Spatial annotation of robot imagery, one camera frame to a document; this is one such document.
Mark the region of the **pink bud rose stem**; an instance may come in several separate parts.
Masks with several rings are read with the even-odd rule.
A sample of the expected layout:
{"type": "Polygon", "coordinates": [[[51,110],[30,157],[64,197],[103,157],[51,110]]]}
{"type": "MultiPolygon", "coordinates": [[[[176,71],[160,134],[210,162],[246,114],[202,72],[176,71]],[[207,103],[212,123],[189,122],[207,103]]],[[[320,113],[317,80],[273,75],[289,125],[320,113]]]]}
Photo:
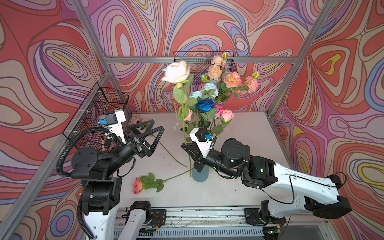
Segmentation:
{"type": "Polygon", "coordinates": [[[189,123],[190,121],[192,120],[192,116],[193,116],[193,111],[191,109],[188,109],[188,114],[187,116],[184,118],[184,129],[185,129],[185,132],[187,131],[187,128],[189,126],[189,123]]]}

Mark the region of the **teal ceramic vase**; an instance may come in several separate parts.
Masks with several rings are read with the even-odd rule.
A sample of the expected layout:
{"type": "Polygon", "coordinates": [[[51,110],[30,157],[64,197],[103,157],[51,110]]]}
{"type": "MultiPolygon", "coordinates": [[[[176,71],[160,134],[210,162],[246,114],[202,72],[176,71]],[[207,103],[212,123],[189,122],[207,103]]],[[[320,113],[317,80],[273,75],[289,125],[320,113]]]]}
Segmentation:
{"type": "Polygon", "coordinates": [[[192,171],[192,178],[199,183],[206,181],[209,177],[209,167],[205,166],[201,173],[199,173],[196,169],[192,171]]]}

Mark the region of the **blue artificial rose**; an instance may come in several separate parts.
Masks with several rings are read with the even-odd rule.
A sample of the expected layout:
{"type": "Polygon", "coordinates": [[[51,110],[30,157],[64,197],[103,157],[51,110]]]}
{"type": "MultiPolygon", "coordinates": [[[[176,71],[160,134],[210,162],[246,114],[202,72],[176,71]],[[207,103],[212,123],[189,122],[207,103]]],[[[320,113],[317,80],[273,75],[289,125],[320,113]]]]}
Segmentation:
{"type": "Polygon", "coordinates": [[[197,108],[197,117],[198,117],[198,127],[209,129],[212,124],[212,120],[216,118],[216,114],[214,110],[214,101],[209,100],[201,100],[196,104],[197,108]]]}

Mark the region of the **magenta pink rose stem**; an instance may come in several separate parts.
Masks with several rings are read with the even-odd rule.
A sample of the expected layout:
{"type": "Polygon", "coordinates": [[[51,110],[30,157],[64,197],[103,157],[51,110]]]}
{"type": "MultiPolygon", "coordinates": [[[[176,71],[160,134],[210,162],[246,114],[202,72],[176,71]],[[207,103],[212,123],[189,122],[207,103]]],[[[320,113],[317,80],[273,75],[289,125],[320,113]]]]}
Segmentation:
{"type": "Polygon", "coordinates": [[[224,110],[220,106],[215,106],[214,109],[216,109],[217,112],[214,117],[214,125],[211,128],[211,132],[214,135],[220,135],[224,131],[224,129],[230,124],[235,114],[231,110],[224,110]]]}

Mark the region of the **pale blue white spray stem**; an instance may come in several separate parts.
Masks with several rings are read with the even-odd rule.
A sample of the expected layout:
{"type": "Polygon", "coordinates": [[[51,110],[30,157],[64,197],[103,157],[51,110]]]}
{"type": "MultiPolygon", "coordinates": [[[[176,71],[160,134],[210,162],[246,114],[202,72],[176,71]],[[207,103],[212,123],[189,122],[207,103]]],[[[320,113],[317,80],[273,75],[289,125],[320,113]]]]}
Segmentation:
{"type": "Polygon", "coordinates": [[[200,100],[214,100],[219,96],[218,82],[209,80],[207,74],[201,75],[202,88],[199,91],[191,92],[189,97],[200,100]]]}

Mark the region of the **large peach double rose stem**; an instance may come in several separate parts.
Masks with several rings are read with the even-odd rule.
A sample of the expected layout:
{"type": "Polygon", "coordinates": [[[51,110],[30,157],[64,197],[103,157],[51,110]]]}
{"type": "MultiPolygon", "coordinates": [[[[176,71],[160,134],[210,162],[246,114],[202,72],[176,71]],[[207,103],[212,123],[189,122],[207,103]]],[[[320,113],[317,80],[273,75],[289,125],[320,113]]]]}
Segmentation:
{"type": "Polygon", "coordinates": [[[251,76],[242,80],[242,77],[237,72],[225,73],[219,80],[216,80],[219,95],[215,97],[215,103],[225,103],[232,95],[235,99],[239,95],[252,94],[259,87],[258,80],[259,72],[254,72],[251,76]]]}

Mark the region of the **cream peach rose stem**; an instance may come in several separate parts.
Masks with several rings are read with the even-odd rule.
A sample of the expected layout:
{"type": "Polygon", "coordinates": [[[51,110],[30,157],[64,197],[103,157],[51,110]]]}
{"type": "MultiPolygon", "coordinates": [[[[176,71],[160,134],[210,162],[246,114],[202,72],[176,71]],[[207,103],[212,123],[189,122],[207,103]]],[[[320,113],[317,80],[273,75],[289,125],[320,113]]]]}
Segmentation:
{"type": "Polygon", "coordinates": [[[225,72],[227,64],[228,52],[216,55],[211,60],[211,65],[207,69],[207,76],[210,81],[222,82],[222,75],[225,72]]]}

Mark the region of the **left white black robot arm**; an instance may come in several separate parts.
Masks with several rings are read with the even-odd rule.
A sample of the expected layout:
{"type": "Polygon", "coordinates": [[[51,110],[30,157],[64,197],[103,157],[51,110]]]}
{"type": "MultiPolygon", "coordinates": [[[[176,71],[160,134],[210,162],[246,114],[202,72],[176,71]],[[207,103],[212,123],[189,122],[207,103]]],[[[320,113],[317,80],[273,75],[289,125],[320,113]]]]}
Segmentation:
{"type": "Polygon", "coordinates": [[[92,127],[75,135],[61,151],[56,165],[57,174],[82,181],[83,192],[78,203],[77,218],[88,239],[95,240],[97,235],[86,223],[85,216],[92,212],[106,216],[120,201],[122,178],[114,178],[112,175],[136,156],[150,157],[155,152],[164,128],[153,128],[154,123],[153,120],[146,121],[145,124],[149,127],[143,133],[140,133],[139,128],[144,126],[144,123],[131,125],[127,143],[123,143],[107,127],[92,127]],[[102,152],[92,147],[79,149],[72,157],[72,172],[66,172],[64,162],[67,156],[78,141],[89,133],[106,134],[111,137],[115,147],[110,152],[102,152]]]}

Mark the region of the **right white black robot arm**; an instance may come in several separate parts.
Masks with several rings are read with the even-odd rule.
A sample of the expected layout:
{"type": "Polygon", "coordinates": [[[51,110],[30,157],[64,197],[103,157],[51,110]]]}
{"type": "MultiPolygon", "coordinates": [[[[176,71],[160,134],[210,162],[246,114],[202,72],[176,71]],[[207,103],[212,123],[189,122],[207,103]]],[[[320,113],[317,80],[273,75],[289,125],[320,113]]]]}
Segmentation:
{"type": "Polygon", "coordinates": [[[317,178],[286,168],[273,160],[252,156],[250,147],[234,138],[226,140],[221,151],[213,148],[211,140],[183,143],[182,149],[194,160],[194,169],[214,169],[225,179],[240,178],[242,184],[266,193],[267,189],[281,189],[292,193],[287,200],[271,195],[258,209],[245,209],[249,225],[264,227],[278,223],[287,216],[312,213],[322,219],[339,219],[352,211],[346,197],[338,190],[344,185],[337,175],[317,178]]]}

